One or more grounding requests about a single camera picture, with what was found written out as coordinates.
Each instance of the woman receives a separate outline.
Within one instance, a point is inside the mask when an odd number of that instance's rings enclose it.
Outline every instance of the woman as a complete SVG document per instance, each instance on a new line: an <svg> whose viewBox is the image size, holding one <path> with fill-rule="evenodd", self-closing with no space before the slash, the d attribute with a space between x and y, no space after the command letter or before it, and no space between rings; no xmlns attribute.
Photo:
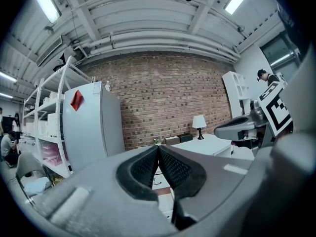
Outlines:
<svg viewBox="0 0 316 237"><path fill-rule="evenodd" d="M14 138L17 140L17 143L19 143L21 127L18 113L16 113L14 116L14 121L12 122L12 131L14 131Z"/></svg>

